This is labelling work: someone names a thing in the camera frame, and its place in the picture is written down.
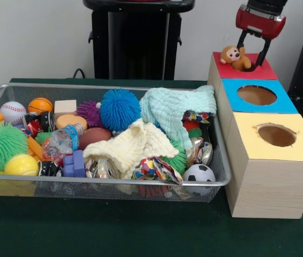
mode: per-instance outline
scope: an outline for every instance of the cream knitted cloth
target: cream knitted cloth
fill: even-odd
[[[173,158],[179,151],[167,136],[152,123],[136,120],[127,130],[108,141],[92,143],[83,151],[85,160],[108,158],[120,171],[120,178],[130,179],[142,159],[165,156]]]
[[[186,111],[216,114],[213,86],[201,86],[196,90],[171,90],[151,88],[140,101],[142,118],[145,122],[159,124],[167,136],[179,141],[184,148],[191,148],[188,132],[182,126]]]

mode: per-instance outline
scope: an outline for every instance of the brown football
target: brown football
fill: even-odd
[[[85,149],[91,143],[96,143],[103,140],[108,140],[112,137],[110,131],[105,130],[104,128],[100,127],[93,127],[89,130],[83,132],[83,134],[79,138],[79,148],[80,150]]]

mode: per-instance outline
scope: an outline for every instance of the soccer ball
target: soccer ball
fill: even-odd
[[[199,182],[216,182],[215,174],[213,171],[202,164],[195,164],[190,167],[184,174],[185,181],[199,181]],[[201,196],[208,195],[212,188],[203,186],[188,186],[185,189],[190,193],[197,193]]]

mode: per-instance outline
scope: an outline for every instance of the plastic water bottle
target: plastic water bottle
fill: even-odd
[[[83,127],[78,123],[54,131],[42,145],[43,156],[60,163],[66,154],[72,154],[78,149],[79,136],[83,131]]]

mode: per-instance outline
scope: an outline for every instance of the toy bin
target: toy bin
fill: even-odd
[[[224,140],[227,138],[234,111],[298,114],[277,80],[223,79],[217,106]]]
[[[46,97],[52,102],[73,99],[76,99],[78,103],[88,100],[99,102],[105,92],[112,88],[115,87],[8,84],[0,86],[0,107],[9,101],[17,101],[28,106],[35,96]],[[138,99],[141,99],[147,91],[145,88],[127,89],[131,90]],[[203,126],[203,132],[204,137],[210,136],[209,140],[213,145],[210,168],[215,173],[216,182],[184,182],[180,186],[173,182],[158,180],[0,175],[0,195],[210,202],[220,187],[228,184],[231,172],[218,118],[212,119],[209,126]],[[191,187],[189,191],[195,193],[189,193],[186,190],[189,187]]]
[[[226,145],[233,170],[226,194],[233,217],[301,218],[303,118],[234,112]]]

